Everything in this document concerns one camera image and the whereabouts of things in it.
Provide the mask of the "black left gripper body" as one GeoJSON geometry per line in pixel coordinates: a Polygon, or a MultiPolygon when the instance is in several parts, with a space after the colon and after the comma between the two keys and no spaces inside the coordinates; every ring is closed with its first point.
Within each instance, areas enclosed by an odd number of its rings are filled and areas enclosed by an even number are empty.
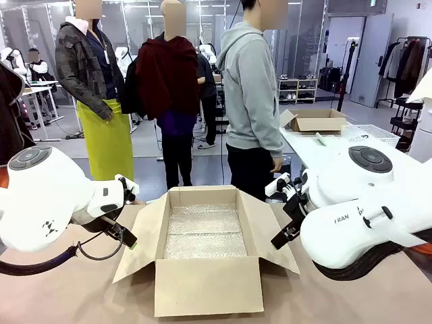
{"type": "MultiPolygon", "coordinates": [[[[123,208],[119,208],[108,213],[103,213],[103,216],[115,221],[122,212],[123,208]]],[[[80,225],[90,233],[105,231],[110,224],[101,217],[92,217],[86,209],[82,209],[72,214],[71,223],[80,225]]]]}

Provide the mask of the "small cardboard box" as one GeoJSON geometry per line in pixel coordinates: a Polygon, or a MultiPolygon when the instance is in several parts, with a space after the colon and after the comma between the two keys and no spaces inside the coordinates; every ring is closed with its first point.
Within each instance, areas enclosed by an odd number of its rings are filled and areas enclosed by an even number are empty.
{"type": "Polygon", "coordinates": [[[280,114],[280,126],[293,132],[340,132],[346,116],[334,109],[292,109],[280,114]]]}

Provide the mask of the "person's right forearm grey sleeve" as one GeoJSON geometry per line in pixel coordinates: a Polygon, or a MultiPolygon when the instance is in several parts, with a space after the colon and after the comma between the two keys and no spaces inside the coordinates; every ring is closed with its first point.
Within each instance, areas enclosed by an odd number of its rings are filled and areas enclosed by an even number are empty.
{"type": "Polygon", "coordinates": [[[282,136],[279,131],[279,122],[279,108],[276,107],[273,117],[268,120],[263,137],[263,148],[268,150],[273,158],[281,158],[284,147],[282,136]]]}

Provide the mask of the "clear bubble wrap sheet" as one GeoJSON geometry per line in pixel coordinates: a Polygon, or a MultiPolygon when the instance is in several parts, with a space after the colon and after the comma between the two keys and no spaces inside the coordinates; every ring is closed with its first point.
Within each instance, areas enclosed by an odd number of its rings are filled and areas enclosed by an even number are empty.
{"type": "Polygon", "coordinates": [[[235,204],[172,207],[164,259],[245,257],[235,204]]]}

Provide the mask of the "large open cardboard box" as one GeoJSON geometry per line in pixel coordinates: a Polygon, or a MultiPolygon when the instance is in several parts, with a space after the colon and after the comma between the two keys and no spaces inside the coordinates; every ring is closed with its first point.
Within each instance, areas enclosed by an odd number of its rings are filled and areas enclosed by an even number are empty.
{"type": "Polygon", "coordinates": [[[276,250],[271,243],[279,230],[268,203],[233,186],[172,188],[138,212],[132,226],[136,246],[124,250],[114,281],[154,264],[156,317],[259,313],[264,309],[260,260],[299,272],[290,248],[276,250]],[[164,259],[171,208],[217,204],[235,204],[247,255],[164,259]]]}

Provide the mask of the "white plastic mesh basket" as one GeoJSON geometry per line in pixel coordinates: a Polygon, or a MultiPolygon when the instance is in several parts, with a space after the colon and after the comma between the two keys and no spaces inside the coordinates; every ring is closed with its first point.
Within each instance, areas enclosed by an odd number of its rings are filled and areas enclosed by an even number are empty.
{"type": "Polygon", "coordinates": [[[350,142],[361,142],[364,140],[380,140],[393,148],[396,148],[400,137],[375,125],[345,125],[342,126],[341,137],[350,142]]]}

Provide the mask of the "wooden shoe rack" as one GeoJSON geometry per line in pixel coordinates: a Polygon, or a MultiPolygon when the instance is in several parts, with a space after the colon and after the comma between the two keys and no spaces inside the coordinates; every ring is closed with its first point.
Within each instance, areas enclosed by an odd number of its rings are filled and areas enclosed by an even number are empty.
{"type": "Polygon", "coordinates": [[[277,80],[277,95],[282,105],[314,103],[317,93],[316,78],[277,80]]]}

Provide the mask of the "man in grey hoodie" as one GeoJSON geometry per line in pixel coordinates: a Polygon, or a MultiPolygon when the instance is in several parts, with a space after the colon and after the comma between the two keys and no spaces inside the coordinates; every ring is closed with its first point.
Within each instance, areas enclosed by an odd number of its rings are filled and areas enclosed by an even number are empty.
{"type": "Polygon", "coordinates": [[[273,181],[273,157],[263,148],[269,118],[279,108],[275,66],[264,32],[281,28],[289,0],[241,0],[243,20],[221,37],[217,67],[223,75],[227,160],[231,183],[264,201],[273,181]]]}

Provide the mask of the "dark hooded coat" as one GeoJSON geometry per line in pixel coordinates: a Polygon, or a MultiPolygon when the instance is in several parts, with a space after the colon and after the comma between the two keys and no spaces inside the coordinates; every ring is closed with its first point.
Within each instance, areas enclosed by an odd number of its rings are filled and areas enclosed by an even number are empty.
{"type": "Polygon", "coordinates": [[[23,79],[0,61],[0,167],[36,144],[21,118],[18,99],[23,90],[23,79]]]}

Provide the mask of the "black trolley cart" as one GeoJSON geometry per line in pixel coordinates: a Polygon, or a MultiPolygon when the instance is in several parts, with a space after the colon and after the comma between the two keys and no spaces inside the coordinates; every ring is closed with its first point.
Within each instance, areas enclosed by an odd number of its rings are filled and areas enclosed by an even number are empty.
{"type": "Polygon", "coordinates": [[[398,109],[396,115],[390,119],[391,133],[399,137],[396,148],[404,153],[409,150],[412,144],[424,105],[421,100],[415,100],[411,103],[408,103],[407,100],[407,98],[396,99],[398,109]]]}

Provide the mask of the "white office desk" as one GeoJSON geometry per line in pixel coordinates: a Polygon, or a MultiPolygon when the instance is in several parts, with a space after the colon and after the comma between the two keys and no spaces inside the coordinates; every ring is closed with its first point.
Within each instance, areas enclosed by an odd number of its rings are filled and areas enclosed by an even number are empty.
{"type": "Polygon", "coordinates": [[[57,122],[61,119],[64,118],[64,116],[60,116],[57,112],[57,107],[55,106],[55,102],[53,100],[53,95],[51,92],[51,87],[50,86],[35,86],[32,88],[26,88],[24,90],[24,92],[22,93],[22,96],[25,97],[30,97],[32,99],[34,108],[36,110],[36,114],[38,116],[38,122],[40,125],[40,129],[43,131],[43,137],[42,138],[35,138],[34,141],[35,142],[61,142],[60,138],[49,138],[48,137],[48,133],[47,133],[47,129],[45,127],[45,121],[43,119],[43,115],[42,115],[42,111],[41,111],[41,107],[38,103],[38,97],[37,94],[38,93],[42,93],[44,91],[48,91],[49,92],[49,97],[51,100],[51,104],[53,106],[53,110],[55,112],[55,118],[51,120],[51,122],[57,122]]]}

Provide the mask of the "person in black clothes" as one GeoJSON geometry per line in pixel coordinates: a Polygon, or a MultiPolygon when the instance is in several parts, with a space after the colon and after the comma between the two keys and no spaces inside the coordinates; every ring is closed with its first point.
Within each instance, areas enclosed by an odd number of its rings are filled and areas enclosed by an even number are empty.
{"type": "Polygon", "coordinates": [[[198,68],[197,82],[199,88],[199,98],[202,104],[205,123],[207,125],[207,135],[205,141],[200,143],[198,149],[210,149],[215,146],[216,138],[216,84],[208,59],[201,53],[197,53],[198,68]]]}

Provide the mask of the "mannequin with red cloth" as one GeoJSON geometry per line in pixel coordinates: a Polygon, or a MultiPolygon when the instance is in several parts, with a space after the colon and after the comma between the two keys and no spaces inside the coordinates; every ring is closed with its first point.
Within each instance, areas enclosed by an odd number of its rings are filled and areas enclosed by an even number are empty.
{"type": "Polygon", "coordinates": [[[155,120],[161,130],[168,189],[191,186],[193,129],[200,111],[198,58],[186,38],[186,6],[163,0],[164,30],[147,39],[129,65],[124,88],[126,107],[155,120]]]}

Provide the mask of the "grey door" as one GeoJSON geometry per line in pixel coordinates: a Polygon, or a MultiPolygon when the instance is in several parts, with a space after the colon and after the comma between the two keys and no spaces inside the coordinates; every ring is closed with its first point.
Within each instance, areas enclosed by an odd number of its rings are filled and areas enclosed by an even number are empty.
{"type": "Polygon", "coordinates": [[[381,82],[379,70],[389,45],[394,15],[368,16],[361,38],[350,100],[373,108],[381,82]]]}

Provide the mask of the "seated person in black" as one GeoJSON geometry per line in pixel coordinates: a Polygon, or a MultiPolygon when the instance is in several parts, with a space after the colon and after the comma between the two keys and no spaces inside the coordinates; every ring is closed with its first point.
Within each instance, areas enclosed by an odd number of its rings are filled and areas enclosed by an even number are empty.
{"type": "MultiPolygon", "coordinates": [[[[48,64],[40,58],[38,49],[30,48],[28,51],[28,58],[29,62],[26,64],[26,68],[29,82],[54,81],[54,77],[49,73],[48,64]]],[[[51,119],[55,116],[49,91],[38,92],[36,97],[42,112],[44,125],[48,126],[51,123],[51,119]]]]}

